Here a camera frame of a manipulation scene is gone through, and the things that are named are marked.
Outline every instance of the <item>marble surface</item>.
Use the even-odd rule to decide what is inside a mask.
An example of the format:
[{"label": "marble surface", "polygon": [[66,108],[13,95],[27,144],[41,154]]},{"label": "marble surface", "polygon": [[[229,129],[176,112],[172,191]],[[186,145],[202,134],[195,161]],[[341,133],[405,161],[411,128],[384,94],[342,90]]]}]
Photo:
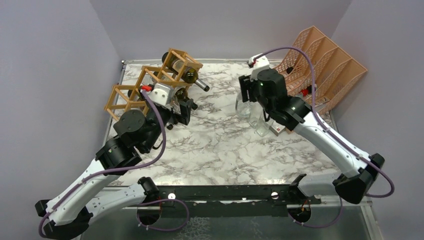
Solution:
[{"label": "marble surface", "polygon": [[[128,64],[122,84],[135,84],[141,67]],[[245,118],[236,115],[238,77],[250,72],[242,63],[205,63],[199,78],[209,84],[210,91],[196,85],[189,89],[189,97],[199,105],[192,111],[189,125],[178,124],[166,131],[166,150],[158,162],[128,171],[111,185],[128,186],[143,176],[151,177],[157,185],[285,184],[301,173],[335,172],[333,162],[302,136],[270,132],[260,137]],[[322,117],[331,124],[329,114]],[[114,135],[111,127],[108,138]],[[141,155],[142,162],[158,153],[152,150]]]}]

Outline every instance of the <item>clear glass bottle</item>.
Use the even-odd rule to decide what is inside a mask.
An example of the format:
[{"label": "clear glass bottle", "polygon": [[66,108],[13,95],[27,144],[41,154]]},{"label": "clear glass bottle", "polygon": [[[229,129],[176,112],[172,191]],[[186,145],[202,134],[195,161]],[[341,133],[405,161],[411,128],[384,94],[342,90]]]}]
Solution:
[{"label": "clear glass bottle", "polygon": [[[174,96],[177,98],[178,101],[187,102],[188,100],[190,100],[189,93],[187,92],[187,90],[184,87],[178,89],[175,92],[175,95]],[[196,103],[193,102],[193,105],[191,106],[191,109],[196,110],[196,109],[198,109],[198,107],[199,106]]]},{"label": "clear glass bottle", "polygon": [[270,126],[271,126],[271,124],[273,124],[273,122],[274,122],[274,119],[270,119],[269,121],[265,121],[264,114],[262,114],[262,116],[257,121],[256,133],[259,136],[264,137],[265,135],[267,135],[271,131]]},{"label": "clear glass bottle", "polygon": [[262,106],[259,104],[259,102],[254,102],[250,109],[249,119],[247,122],[252,126],[252,128],[256,129],[258,126],[259,118],[264,115]]},{"label": "clear glass bottle", "polygon": [[252,103],[247,101],[243,102],[242,93],[239,92],[237,94],[237,98],[235,100],[235,112],[240,118],[247,119],[251,114]]}]

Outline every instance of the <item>orange desk organizer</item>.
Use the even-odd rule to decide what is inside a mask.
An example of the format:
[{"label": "orange desk organizer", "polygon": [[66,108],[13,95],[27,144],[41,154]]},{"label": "orange desk organizer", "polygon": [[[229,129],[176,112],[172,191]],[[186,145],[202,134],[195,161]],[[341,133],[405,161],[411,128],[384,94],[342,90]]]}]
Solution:
[{"label": "orange desk organizer", "polygon": [[[320,115],[333,109],[367,72],[364,66],[315,26],[300,32],[293,47],[302,49],[312,61],[317,85],[315,106],[319,106],[317,112]],[[291,96],[312,84],[307,61],[295,50],[289,50],[275,69],[284,75],[287,92]],[[311,95],[304,100],[311,104]]]}]

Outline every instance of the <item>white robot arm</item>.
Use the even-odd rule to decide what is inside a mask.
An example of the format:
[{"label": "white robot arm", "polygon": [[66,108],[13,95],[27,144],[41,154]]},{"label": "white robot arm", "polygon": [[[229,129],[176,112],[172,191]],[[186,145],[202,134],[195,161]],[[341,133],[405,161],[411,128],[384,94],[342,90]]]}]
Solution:
[{"label": "white robot arm", "polygon": [[264,115],[268,114],[266,121],[272,118],[303,136],[341,171],[341,174],[300,175],[292,183],[298,194],[305,197],[339,195],[350,203],[358,204],[376,180],[384,158],[378,153],[371,156],[359,149],[319,115],[314,115],[312,107],[302,98],[289,96],[284,76],[270,68],[263,54],[251,57],[247,63],[252,68],[251,75],[239,77],[243,101],[259,102]]},{"label": "white robot arm", "polygon": [[[39,228],[42,237],[70,240],[110,212],[157,199],[159,189],[150,177],[142,177],[120,191],[97,196],[128,170],[141,168],[142,165],[136,166],[142,161],[136,149],[141,154],[149,153],[162,134],[164,143],[156,159],[160,158],[166,145],[164,124],[187,125],[190,121],[192,99],[180,100],[171,106],[175,93],[172,87],[157,83],[153,89],[146,89],[153,93],[146,99],[151,106],[146,116],[139,110],[125,112],[113,125],[117,136],[105,143],[88,168],[61,194],[35,204],[38,215],[43,218]],[[178,113],[174,111],[175,105],[179,107]]]}]

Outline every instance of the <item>lavender wall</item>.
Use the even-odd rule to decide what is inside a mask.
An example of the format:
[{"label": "lavender wall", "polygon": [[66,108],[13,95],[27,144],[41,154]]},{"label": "lavender wall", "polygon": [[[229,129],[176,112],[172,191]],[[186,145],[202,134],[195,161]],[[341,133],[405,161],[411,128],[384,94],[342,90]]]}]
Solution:
[{"label": "lavender wall", "polygon": [[169,47],[196,58],[249,58],[291,45],[312,25],[331,36],[352,0],[90,1],[119,56],[139,60],[160,59]]},{"label": "lavender wall", "polygon": [[[396,189],[374,200],[386,240],[424,235],[423,12],[422,0],[353,0],[332,37],[369,70],[334,116],[347,139],[386,159]],[[371,188],[388,190],[382,177]]]},{"label": "lavender wall", "polygon": [[121,66],[88,0],[0,2],[0,239],[39,239],[34,204],[101,146]]}]

